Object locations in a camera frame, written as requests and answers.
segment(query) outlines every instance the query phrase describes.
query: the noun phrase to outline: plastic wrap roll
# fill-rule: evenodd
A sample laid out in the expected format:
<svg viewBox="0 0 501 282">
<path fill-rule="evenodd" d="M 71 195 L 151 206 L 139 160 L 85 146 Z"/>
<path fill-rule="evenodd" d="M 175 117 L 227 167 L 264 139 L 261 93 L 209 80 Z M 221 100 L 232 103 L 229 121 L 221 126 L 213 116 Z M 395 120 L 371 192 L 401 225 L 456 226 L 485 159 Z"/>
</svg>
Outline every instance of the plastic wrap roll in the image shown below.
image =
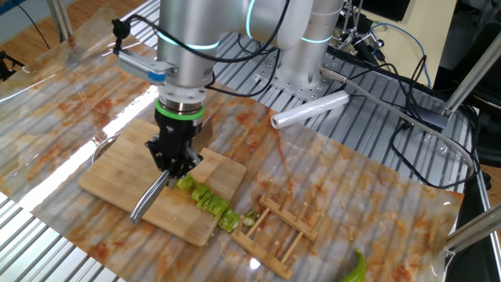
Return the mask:
<svg viewBox="0 0 501 282">
<path fill-rule="evenodd" d="M 315 101 L 305 103 L 291 110 L 275 114 L 271 117 L 272 127 L 280 129 L 299 121 L 319 115 L 325 111 L 345 105 L 349 101 L 349 95 L 341 90 Z"/>
</svg>

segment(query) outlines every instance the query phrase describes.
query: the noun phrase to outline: mounting plate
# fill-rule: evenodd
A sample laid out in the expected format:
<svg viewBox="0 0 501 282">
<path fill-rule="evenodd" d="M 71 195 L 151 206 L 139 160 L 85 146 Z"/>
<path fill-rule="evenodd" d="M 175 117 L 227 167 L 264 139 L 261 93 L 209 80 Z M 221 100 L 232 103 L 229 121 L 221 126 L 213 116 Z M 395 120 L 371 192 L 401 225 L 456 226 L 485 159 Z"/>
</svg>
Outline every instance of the mounting plate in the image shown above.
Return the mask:
<svg viewBox="0 0 501 282">
<path fill-rule="evenodd" d="M 258 69 L 255 71 L 255 77 L 257 79 L 261 79 L 264 82 L 268 82 L 270 79 L 270 75 L 273 71 L 273 66 L 275 66 L 275 58 L 269 56 L 259 65 Z M 324 58 L 323 65 L 332 69 L 337 66 L 337 63 L 330 58 Z M 320 83 L 317 85 L 310 85 L 309 87 L 301 87 L 299 85 L 295 85 L 291 81 L 285 81 L 280 78 L 275 73 L 275 77 L 272 80 L 272 85 L 277 87 L 278 89 L 283 90 L 286 93 L 289 93 L 293 96 L 296 96 L 299 99 L 304 101 L 313 101 L 318 98 L 324 97 L 328 91 L 330 86 L 335 82 L 329 78 L 322 78 Z"/>
</svg>

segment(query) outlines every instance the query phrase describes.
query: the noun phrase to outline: cable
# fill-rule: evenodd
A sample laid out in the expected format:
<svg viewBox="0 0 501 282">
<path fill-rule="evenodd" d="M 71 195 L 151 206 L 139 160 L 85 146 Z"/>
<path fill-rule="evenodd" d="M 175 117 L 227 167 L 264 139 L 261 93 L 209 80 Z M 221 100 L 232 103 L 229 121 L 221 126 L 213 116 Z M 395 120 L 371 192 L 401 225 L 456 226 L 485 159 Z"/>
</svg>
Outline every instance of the cable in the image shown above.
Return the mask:
<svg viewBox="0 0 501 282">
<path fill-rule="evenodd" d="M 367 63 L 365 61 L 362 61 L 360 59 L 358 59 L 357 57 L 355 56 L 352 56 L 351 54 L 348 54 L 348 53 L 345 53 L 345 52 L 342 52 L 342 51 L 339 51 L 339 50 L 336 50 L 334 49 L 333 47 L 328 47 L 327 48 L 327 52 L 332 55 L 332 56 L 335 56 L 337 58 L 340 58 L 348 63 L 351 63 L 351 64 L 354 64 L 356 65 L 357 67 L 363 67 L 363 68 L 371 68 L 371 67 L 375 67 L 374 65 L 370 64 L 370 63 Z M 380 73 L 380 74 L 384 74 L 386 76 L 389 76 L 391 78 L 394 78 L 394 79 L 400 79 L 402 82 L 405 82 L 405 83 L 408 83 L 410 84 L 412 81 L 410 80 L 410 78 L 406 78 L 404 76 L 401 76 L 400 74 L 393 74 L 385 69 L 382 69 L 382 68 L 376 68 L 376 69 L 373 69 L 374 71 L 376 71 L 377 73 Z M 429 89 L 426 85 L 422 85 L 420 84 L 419 82 L 416 83 L 416 89 L 419 89 L 420 91 L 422 92 L 425 92 L 425 93 L 429 93 L 429 91 L 431 91 L 431 89 Z"/>
<path fill-rule="evenodd" d="M 373 27 L 371 27 L 369 29 L 369 32 L 371 32 L 373 35 L 373 29 L 376 28 L 376 27 L 379 27 L 379 26 L 389 26 L 389 27 L 393 27 L 393 28 L 396 28 L 398 29 L 399 31 L 407 34 L 408 36 L 410 36 L 412 39 L 414 39 L 414 41 L 418 44 L 418 46 L 421 48 L 421 52 L 423 53 L 423 56 L 425 56 L 425 53 L 424 53 L 424 48 L 423 46 L 421 45 L 421 42 L 419 40 L 417 40 L 417 38 L 415 38 L 412 34 L 410 34 L 409 32 L 405 31 L 404 29 L 400 28 L 400 27 L 397 27 L 395 26 L 394 24 L 391 24 L 391 23 L 379 23 Z M 426 67 L 426 65 L 424 65 L 424 73 L 426 74 L 426 78 L 428 80 L 428 87 L 431 87 L 431 79 L 430 79 L 430 75 L 428 74 L 428 69 Z"/>
<path fill-rule="evenodd" d="M 350 97 L 356 97 L 356 98 L 358 98 L 358 97 L 363 97 L 363 98 L 366 98 L 364 95 L 353 95 L 353 94 L 350 94 Z M 407 108 L 406 108 L 405 106 L 401 106 L 401 105 L 398 105 L 398 104 L 396 104 L 396 103 L 388 102 L 388 101 L 385 101 L 385 100 L 383 100 L 383 99 L 380 99 L 380 100 L 381 100 L 382 102 L 385 102 L 385 103 L 386 103 L 386 104 L 388 104 L 388 105 L 392 105 L 392 106 L 394 106 L 394 107 L 400 107 L 400 108 L 401 108 L 401 109 L 403 109 L 403 110 L 407 110 Z"/>
<path fill-rule="evenodd" d="M 390 67 L 389 67 L 389 66 L 386 66 L 386 68 L 388 69 L 388 71 L 389 71 L 389 72 L 391 72 L 391 70 L 390 70 Z"/>
<path fill-rule="evenodd" d="M 239 46 L 239 47 L 242 49 L 242 51 L 244 51 L 246 54 L 248 54 L 248 55 L 252 54 L 252 52 L 251 52 L 251 51 L 249 51 L 247 48 L 243 47 L 242 42 L 240 42 L 240 39 L 241 39 L 241 38 L 242 38 L 242 35 L 241 35 L 241 34 L 238 34 L 238 36 L 237 36 L 237 38 L 236 38 L 236 42 L 238 43 L 238 46 Z M 253 42 L 257 42 L 257 43 L 258 43 L 259 48 L 261 48 L 261 43 L 260 43 L 260 42 L 256 41 L 255 39 L 252 39 L 252 41 L 253 41 Z M 270 48 L 270 49 L 267 49 L 267 50 L 263 51 L 263 52 L 261 53 L 261 55 L 268 55 L 269 53 L 271 53 L 271 52 L 273 52 L 273 51 L 275 51 L 275 50 L 276 50 L 276 48 L 275 48 L 275 47 Z"/>
<path fill-rule="evenodd" d="M 428 92 L 433 93 L 433 94 L 440 94 L 440 93 L 445 93 L 445 92 L 456 91 L 456 89 L 457 89 L 457 87 L 451 87 L 451 88 L 439 89 L 439 90 L 430 89 Z"/>
<path fill-rule="evenodd" d="M 474 172 L 469 175 L 468 177 L 466 177 L 465 179 L 463 180 L 460 180 L 456 183 L 451 183 L 451 184 L 448 184 L 448 185 L 444 185 L 444 186 L 437 186 L 437 185 L 434 185 L 432 183 L 430 183 L 429 181 L 426 180 L 426 178 L 424 178 L 424 176 L 422 176 L 420 174 L 420 172 L 417 170 L 416 167 L 414 167 L 411 162 L 409 160 L 407 160 L 406 157 L 404 157 L 404 155 L 402 153 L 400 153 L 400 151 L 398 151 L 398 149 L 396 148 L 395 146 L 395 137 L 397 136 L 397 134 L 400 133 L 400 131 L 404 130 L 404 129 L 408 129 L 408 128 L 411 128 L 412 125 L 409 123 L 409 122 L 405 122 L 403 123 L 402 125 L 400 125 L 394 132 L 393 134 L 391 135 L 390 137 L 390 146 L 391 146 L 391 149 L 395 152 L 395 154 L 402 160 L 402 162 L 408 167 L 410 168 L 413 173 L 421 180 L 423 181 L 423 183 L 425 183 L 426 185 L 428 186 L 431 186 L 431 187 L 434 187 L 434 188 L 438 188 L 438 189 L 448 189 L 448 188 L 451 188 L 451 187 L 454 187 L 454 186 L 457 186 L 461 183 L 465 183 L 466 181 L 468 180 L 471 180 L 475 177 L 477 177 L 478 173 L 480 173 L 480 163 L 477 161 L 477 159 L 473 156 L 473 154 L 469 151 L 467 151 L 467 149 L 462 146 L 461 144 L 459 144 L 458 142 L 456 141 L 453 141 L 456 145 L 460 146 L 463 150 L 465 150 L 467 153 L 468 153 L 468 156 L 474 160 Z"/>
<path fill-rule="evenodd" d="M 31 23 L 33 24 L 34 28 L 37 29 L 38 33 L 40 34 L 41 36 L 41 39 L 44 40 L 45 42 L 45 46 L 47 46 L 47 48 L 50 50 L 50 46 L 49 44 L 47 43 L 47 41 L 45 40 L 45 37 L 44 35 L 41 33 L 41 31 L 38 29 L 37 25 L 34 23 L 33 19 L 31 19 L 31 16 L 26 12 L 25 9 L 23 9 L 23 7 L 21 7 L 21 5 L 19 5 L 19 3 L 16 1 L 16 0 L 13 0 L 13 2 L 21 9 L 23 10 L 23 12 L 26 14 L 26 16 L 28 17 L 28 19 L 30 19 Z"/>
<path fill-rule="evenodd" d="M 269 40 L 258 51 L 252 53 L 251 55 L 245 56 L 245 57 L 241 57 L 241 58 L 235 58 L 235 59 L 218 58 L 218 57 L 211 56 L 211 55 L 208 55 L 208 54 L 203 53 L 203 52 L 196 51 L 195 49 L 190 48 L 184 42 L 181 42 L 180 40 L 178 40 L 177 38 L 175 38 L 174 36 L 172 36 L 171 34 L 169 34 L 168 32 L 166 32 L 166 30 L 158 27 L 156 24 L 154 24 L 151 21 L 149 21 L 144 16 L 140 16 L 140 15 L 137 15 L 137 14 L 131 15 L 129 18 L 127 18 L 123 22 L 123 27 L 119 27 L 119 28 L 127 28 L 130 31 L 131 22 L 133 20 L 141 20 L 142 22 L 147 23 L 155 31 L 159 31 L 163 36 L 171 39 L 173 42 L 175 42 L 176 44 L 178 44 L 179 46 L 183 47 L 184 49 L 186 49 L 187 51 L 191 52 L 194 55 L 197 55 L 199 57 L 202 57 L 202 58 L 204 58 L 206 60 L 210 60 L 210 61 L 213 61 L 213 62 L 220 62 L 220 63 L 240 63 L 240 62 L 245 62 L 245 61 L 251 60 L 251 59 L 255 58 L 256 56 L 261 55 L 264 51 L 266 51 L 266 49 L 268 48 L 268 46 L 272 43 L 273 39 L 275 39 L 275 36 L 278 34 L 280 27 L 282 26 L 282 22 L 283 22 L 283 19 L 285 18 L 285 15 L 287 13 L 287 9 L 289 8 L 289 4 L 290 4 L 290 0 L 286 0 L 285 6 L 283 7 L 282 14 L 280 15 L 279 21 L 278 21 L 278 23 L 277 23 L 277 25 L 275 27 L 275 30 L 273 31 L 272 35 L 270 36 Z"/>
<path fill-rule="evenodd" d="M 424 57 L 424 59 L 422 58 L 420 62 L 423 62 L 426 60 L 426 56 Z M 416 74 L 416 71 L 418 70 L 418 68 L 420 67 L 420 63 L 417 65 L 415 71 L 414 71 L 414 75 Z M 398 71 L 397 71 L 397 68 L 391 64 L 391 63 L 383 63 L 379 66 L 375 66 L 375 67 L 369 67 L 367 70 L 357 74 L 357 75 L 354 75 L 352 77 L 350 77 L 349 79 L 350 80 L 353 80 L 355 78 L 358 78 L 364 74 L 367 74 L 369 73 L 370 71 L 374 71 L 374 70 L 377 70 L 377 69 L 381 69 L 382 67 L 391 67 L 393 68 L 393 71 L 395 72 L 395 75 L 396 75 L 396 79 L 398 81 L 398 84 L 400 86 L 400 89 L 402 90 L 402 93 L 405 95 L 405 105 L 407 106 L 407 109 L 408 111 L 419 121 L 419 122 L 423 122 L 423 120 L 421 119 L 419 113 L 416 111 L 416 108 L 414 107 L 415 105 L 417 105 L 417 102 L 416 100 L 414 99 L 411 91 L 414 87 L 414 83 L 416 83 L 414 80 L 411 80 L 409 85 L 411 85 L 412 87 L 409 87 L 409 91 L 407 91 L 402 83 L 402 79 L 401 79 L 401 76 L 398 74 Z M 346 86 L 346 84 L 344 84 L 343 86 L 341 86 L 340 88 L 334 90 L 333 92 L 337 92 L 337 91 L 340 91 L 340 90 L 343 90 L 344 87 Z"/>
<path fill-rule="evenodd" d="M 209 83 L 208 85 L 206 85 L 205 88 L 206 89 L 210 89 L 210 90 L 214 90 L 214 91 L 217 91 L 217 92 L 220 92 L 220 93 L 224 93 L 224 94 L 227 94 L 227 95 L 230 95 L 230 96 L 235 96 L 235 97 L 244 97 L 245 98 L 245 97 L 254 97 L 254 96 L 257 96 L 257 95 L 263 93 L 272 84 L 272 79 L 275 77 L 275 71 L 276 71 L 276 67 L 278 66 L 278 63 L 279 63 L 279 58 L 280 58 L 280 49 L 276 52 L 275 66 L 273 67 L 272 74 L 270 75 L 270 79 L 268 80 L 268 82 L 266 82 L 266 85 L 261 90 L 257 91 L 256 93 L 238 94 L 238 93 L 234 93 L 234 92 L 230 92 L 230 91 L 226 91 L 226 90 L 223 90 L 223 89 L 217 89 L 215 87 L 212 87 L 212 85 L 216 81 L 216 77 L 214 75 L 214 71 L 212 72 L 212 81 L 211 81 L 211 83 Z"/>
<path fill-rule="evenodd" d="M 475 162 L 473 161 L 474 158 L 471 157 L 470 153 L 467 152 L 467 150 L 465 150 L 464 147 L 462 147 L 461 145 L 459 145 L 455 141 L 452 141 L 451 139 L 445 137 L 441 133 L 436 132 L 435 130 L 433 130 L 431 128 L 428 128 L 426 125 L 423 125 L 423 124 L 419 123 L 417 120 L 411 118 L 407 114 L 404 114 L 401 111 L 396 110 L 394 107 L 392 107 L 392 106 L 390 106 L 390 105 L 388 105 L 388 104 L 386 104 L 384 102 L 381 102 L 378 98 L 372 96 L 365 89 L 363 89 L 362 87 L 358 86 L 353 81 L 347 79 L 345 83 L 347 85 L 350 85 L 351 87 L 353 87 L 358 92 L 362 93 L 365 97 L 367 97 L 372 102 L 374 102 L 374 103 L 382 106 L 384 109 L 389 110 L 390 112 L 392 112 L 394 114 L 397 114 L 399 117 L 401 117 L 402 119 L 410 122 L 412 125 L 420 128 L 421 130 L 423 130 L 425 132 L 428 132 L 428 133 L 430 133 L 430 134 L 432 134 L 434 136 L 437 136 L 437 138 L 439 138 L 440 140 L 442 140 L 444 143 L 446 143 L 450 147 L 453 147 L 454 149 L 458 150 L 461 153 L 461 155 L 463 155 L 463 157 L 466 159 L 466 163 L 468 164 L 468 168 L 470 168 L 468 170 L 468 174 L 469 174 L 468 176 L 471 176 L 471 175 L 474 174 L 474 170 L 475 170 Z"/>
</svg>

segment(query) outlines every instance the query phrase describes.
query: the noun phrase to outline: wooden floor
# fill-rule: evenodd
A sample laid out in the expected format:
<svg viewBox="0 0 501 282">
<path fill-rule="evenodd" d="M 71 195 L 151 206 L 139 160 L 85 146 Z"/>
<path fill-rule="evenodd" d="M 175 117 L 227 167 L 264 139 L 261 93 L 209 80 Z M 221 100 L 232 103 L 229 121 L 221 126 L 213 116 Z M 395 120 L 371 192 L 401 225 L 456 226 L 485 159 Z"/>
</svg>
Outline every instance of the wooden floor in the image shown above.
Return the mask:
<svg viewBox="0 0 501 282">
<path fill-rule="evenodd" d="M 76 31 L 106 3 L 116 11 L 119 17 L 122 17 L 143 4 L 144 0 L 76 0 L 67 7 L 73 30 Z M 49 16 L 41 20 L 37 25 L 50 46 L 59 44 L 59 35 L 52 17 Z M 35 28 L 29 27 L 0 45 L 0 51 L 2 50 L 21 63 L 29 63 L 32 59 L 47 51 L 47 47 Z M 492 188 L 488 195 L 491 205 L 497 204 L 501 201 L 501 168 L 482 166 L 482 169 L 492 177 Z"/>
</svg>

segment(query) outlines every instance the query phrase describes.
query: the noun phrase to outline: metal bracket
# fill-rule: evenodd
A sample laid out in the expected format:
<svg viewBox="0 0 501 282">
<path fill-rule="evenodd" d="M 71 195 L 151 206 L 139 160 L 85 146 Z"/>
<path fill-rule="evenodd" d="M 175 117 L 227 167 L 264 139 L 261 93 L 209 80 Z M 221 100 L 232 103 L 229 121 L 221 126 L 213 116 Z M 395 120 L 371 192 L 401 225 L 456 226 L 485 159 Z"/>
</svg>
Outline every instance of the metal bracket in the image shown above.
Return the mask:
<svg viewBox="0 0 501 282">
<path fill-rule="evenodd" d="M 164 84 L 168 70 L 173 68 L 167 62 L 146 58 L 131 50 L 120 51 L 118 66 L 153 85 Z"/>
<path fill-rule="evenodd" d="M 445 249 L 445 268 L 444 268 L 445 272 L 447 271 L 449 264 L 451 264 L 451 261 L 454 258 L 454 255 L 456 255 L 455 252 L 449 251 L 448 249 Z"/>
<path fill-rule="evenodd" d="M 337 63 L 330 58 L 324 58 L 323 65 L 335 67 Z M 266 58 L 255 71 L 256 79 L 261 79 L 264 82 L 268 82 L 270 75 L 275 66 L 274 58 Z M 334 83 L 334 80 L 329 78 L 322 78 L 322 80 L 316 85 L 310 85 L 309 87 L 304 87 L 300 85 L 295 85 L 293 81 L 285 81 L 278 75 L 272 78 L 272 85 L 286 93 L 296 96 L 304 101 L 313 101 L 318 98 L 324 97 L 328 94 L 330 86 Z"/>
<path fill-rule="evenodd" d="M 50 13 L 54 19 L 57 31 L 59 32 L 59 39 L 65 42 L 72 34 L 70 18 L 66 11 L 66 6 L 63 0 L 47 0 L 49 4 Z"/>
<path fill-rule="evenodd" d="M 501 34 L 485 50 L 484 55 L 473 66 L 468 75 L 463 79 L 460 86 L 452 94 L 449 100 L 444 104 L 442 114 L 446 117 L 452 114 L 460 107 L 461 103 L 470 95 L 471 91 L 477 86 L 477 83 L 484 77 L 487 71 L 501 56 Z"/>
</svg>

